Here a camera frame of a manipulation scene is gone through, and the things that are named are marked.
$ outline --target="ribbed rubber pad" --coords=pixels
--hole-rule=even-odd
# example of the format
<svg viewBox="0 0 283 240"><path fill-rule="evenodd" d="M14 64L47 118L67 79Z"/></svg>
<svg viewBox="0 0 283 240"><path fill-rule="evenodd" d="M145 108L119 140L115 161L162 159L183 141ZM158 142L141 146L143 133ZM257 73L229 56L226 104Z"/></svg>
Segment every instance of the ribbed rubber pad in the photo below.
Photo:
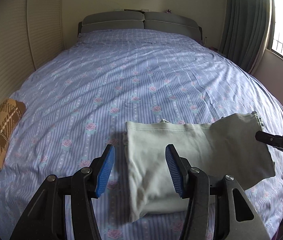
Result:
<svg viewBox="0 0 283 240"><path fill-rule="evenodd" d="M112 146L97 176L97 186L95 193L98 198L100 197L101 194L105 192L114 161L115 161L115 148L114 146Z"/></svg>
<svg viewBox="0 0 283 240"><path fill-rule="evenodd" d="M166 146L165 158L170 172L172 183L174 184L175 191L181 197L183 194L182 177L180 170L171 154L170 148Z"/></svg>

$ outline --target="curtain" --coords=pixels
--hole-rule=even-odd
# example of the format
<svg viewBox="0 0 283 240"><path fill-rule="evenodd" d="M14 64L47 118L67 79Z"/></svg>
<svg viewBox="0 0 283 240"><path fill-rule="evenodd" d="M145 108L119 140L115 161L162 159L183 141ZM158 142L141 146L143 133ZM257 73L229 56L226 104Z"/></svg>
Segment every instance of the curtain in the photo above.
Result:
<svg viewBox="0 0 283 240"><path fill-rule="evenodd" d="M271 0L227 0L220 52L248 73L265 51Z"/></svg>

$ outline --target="bed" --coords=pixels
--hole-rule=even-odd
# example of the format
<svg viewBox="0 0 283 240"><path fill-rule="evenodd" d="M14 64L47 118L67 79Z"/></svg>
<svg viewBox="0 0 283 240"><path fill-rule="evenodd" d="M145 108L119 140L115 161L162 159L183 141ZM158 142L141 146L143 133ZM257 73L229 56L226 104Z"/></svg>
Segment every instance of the bed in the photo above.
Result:
<svg viewBox="0 0 283 240"><path fill-rule="evenodd" d="M118 14L111 20L100 15L84 19L77 44L12 94L27 111L11 136L0 172L3 240L47 175L72 175L99 157L108 143L116 148L115 165L105 194L93 200L102 239L178 239L185 212L146 215L129 223L126 121L205 123L257 111L265 132L283 134L281 104L255 78L201 46L197 24L133 14L136 19ZM161 25L166 26L163 31L158 30ZM269 150L276 176L246 194L272 237L283 216L283 153ZM213 207L210 213L207 239L213 237ZM69 199L66 217L68 238L73 239Z"/></svg>

